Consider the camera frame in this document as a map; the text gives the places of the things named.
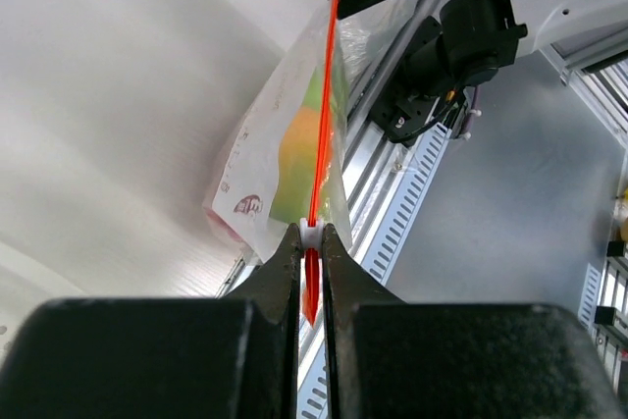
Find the clear zip top bag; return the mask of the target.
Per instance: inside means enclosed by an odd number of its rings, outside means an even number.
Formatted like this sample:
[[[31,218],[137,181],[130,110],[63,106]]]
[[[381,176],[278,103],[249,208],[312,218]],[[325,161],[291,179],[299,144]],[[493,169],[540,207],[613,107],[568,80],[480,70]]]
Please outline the clear zip top bag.
[[[314,11],[231,133],[202,203],[220,242],[263,260],[288,225],[310,219],[352,245],[342,181],[350,88],[411,10],[386,1],[332,23],[331,9]]]

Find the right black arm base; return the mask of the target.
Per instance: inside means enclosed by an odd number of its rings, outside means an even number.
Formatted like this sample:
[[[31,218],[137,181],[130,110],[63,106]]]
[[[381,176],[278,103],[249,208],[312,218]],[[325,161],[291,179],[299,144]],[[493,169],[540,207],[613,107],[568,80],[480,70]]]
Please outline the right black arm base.
[[[405,45],[393,49],[396,63],[369,111],[369,119],[389,142],[410,146],[437,125],[453,126],[467,99],[445,71],[441,24],[428,17],[404,28],[410,29],[412,36]]]

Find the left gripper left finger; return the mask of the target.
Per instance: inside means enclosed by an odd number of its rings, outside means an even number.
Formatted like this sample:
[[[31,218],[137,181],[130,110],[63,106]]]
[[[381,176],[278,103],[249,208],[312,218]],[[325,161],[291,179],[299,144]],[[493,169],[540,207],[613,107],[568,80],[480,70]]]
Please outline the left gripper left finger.
[[[5,418],[291,418],[300,234],[230,293],[57,298],[1,368]]]

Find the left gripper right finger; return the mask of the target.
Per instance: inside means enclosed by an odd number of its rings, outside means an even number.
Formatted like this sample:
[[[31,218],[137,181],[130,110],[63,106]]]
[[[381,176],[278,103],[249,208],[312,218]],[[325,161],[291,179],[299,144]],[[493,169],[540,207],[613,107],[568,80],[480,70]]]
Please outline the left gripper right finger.
[[[408,303],[322,233],[332,418],[617,418],[588,333],[536,303]]]

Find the red grape bunch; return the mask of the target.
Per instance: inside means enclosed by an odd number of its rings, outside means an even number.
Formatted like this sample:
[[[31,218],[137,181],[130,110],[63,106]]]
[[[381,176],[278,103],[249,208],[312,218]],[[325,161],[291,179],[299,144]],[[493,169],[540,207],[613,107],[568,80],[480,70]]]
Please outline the red grape bunch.
[[[205,208],[205,215],[212,234],[224,245],[245,249],[248,244],[213,210]]]

